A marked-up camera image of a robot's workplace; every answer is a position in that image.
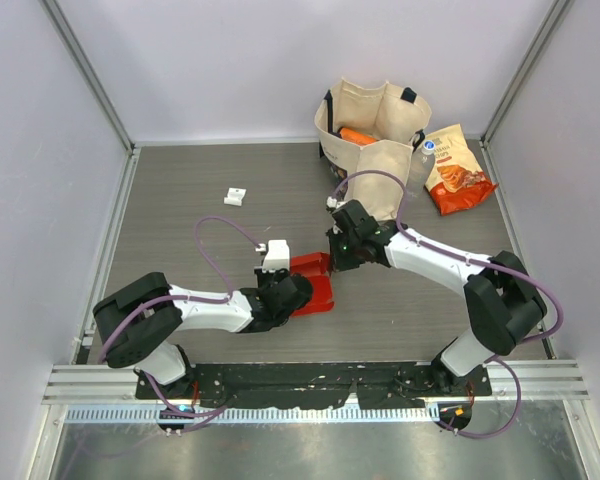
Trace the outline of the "red cardboard paper box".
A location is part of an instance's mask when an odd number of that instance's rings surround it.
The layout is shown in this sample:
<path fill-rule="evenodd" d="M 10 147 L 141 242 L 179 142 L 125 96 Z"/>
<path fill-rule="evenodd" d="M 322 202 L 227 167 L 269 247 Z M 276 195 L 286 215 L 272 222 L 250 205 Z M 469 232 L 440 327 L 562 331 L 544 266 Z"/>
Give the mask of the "red cardboard paper box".
<path fill-rule="evenodd" d="M 335 302 L 331 286 L 330 255 L 314 252 L 294 256 L 291 258 L 290 267 L 292 273 L 304 276 L 313 289 L 311 300 L 292 316 L 301 317 L 331 311 Z"/>

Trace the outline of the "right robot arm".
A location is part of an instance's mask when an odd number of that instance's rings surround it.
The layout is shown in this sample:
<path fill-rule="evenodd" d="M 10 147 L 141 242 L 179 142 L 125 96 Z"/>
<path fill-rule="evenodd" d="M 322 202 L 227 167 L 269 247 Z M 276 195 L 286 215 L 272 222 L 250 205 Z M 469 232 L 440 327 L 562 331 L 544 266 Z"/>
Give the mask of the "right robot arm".
<path fill-rule="evenodd" d="M 457 393 L 485 361 L 509 355 L 547 314 L 511 252 L 490 257 L 452 248 L 396 220 L 376 220 L 357 200 L 330 197 L 327 210 L 334 221 L 326 232 L 333 272 L 375 263 L 423 276 L 464 299 L 468 329 L 431 362 L 432 388 L 442 394 Z"/>

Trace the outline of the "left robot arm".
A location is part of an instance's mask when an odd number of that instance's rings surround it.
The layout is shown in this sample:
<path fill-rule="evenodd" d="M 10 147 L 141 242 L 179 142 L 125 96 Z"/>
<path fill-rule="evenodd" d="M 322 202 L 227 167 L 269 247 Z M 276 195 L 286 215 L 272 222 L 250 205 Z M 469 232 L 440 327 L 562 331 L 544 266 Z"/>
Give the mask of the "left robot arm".
<path fill-rule="evenodd" d="M 151 272 L 101 300 L 93 309 L 102 347 L 98 361 L 113 369 L 133 367 L 153 378 L 170 398 L 193 385 L 184 351 L 168 341 L 185 330 L 268 332 L 305 307 L 313 287 L 287 269 L 257 273 L 255 287 L 230 293 L 186 290 Z"/>

